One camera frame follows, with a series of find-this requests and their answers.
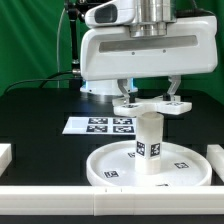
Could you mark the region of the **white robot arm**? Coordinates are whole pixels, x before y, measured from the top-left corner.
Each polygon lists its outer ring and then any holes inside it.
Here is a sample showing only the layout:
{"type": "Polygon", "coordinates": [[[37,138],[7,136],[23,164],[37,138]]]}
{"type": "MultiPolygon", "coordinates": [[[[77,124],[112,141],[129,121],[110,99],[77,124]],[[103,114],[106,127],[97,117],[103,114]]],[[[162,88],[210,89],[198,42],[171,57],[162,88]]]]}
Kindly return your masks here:
{"type": "Polygon", "coordinates": [[[181,77],[217,66],[216,16],[175,0],[109,0],[85,14],[89,30],[81,43],[80,69],[86,90],[130,101],[134,78],[170,78],[174,95],[181,77]]]}

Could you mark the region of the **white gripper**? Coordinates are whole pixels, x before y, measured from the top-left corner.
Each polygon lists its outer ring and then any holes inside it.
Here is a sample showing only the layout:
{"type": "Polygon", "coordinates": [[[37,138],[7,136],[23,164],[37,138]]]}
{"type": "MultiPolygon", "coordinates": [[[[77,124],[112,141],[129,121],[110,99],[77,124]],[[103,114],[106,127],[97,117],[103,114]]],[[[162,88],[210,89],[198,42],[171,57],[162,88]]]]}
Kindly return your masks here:
{"type": "Polygon", "coordinates": [[[124,26],[89,30],[82,39],[80,69],[87,81],[117,81],[123,104],[136,93],[133,80],[169,76],[164,101],[174,101],[180,75],[209,73],[218,64],[214,16],[180,18],[165,36],[132,38],[124,26]]]}

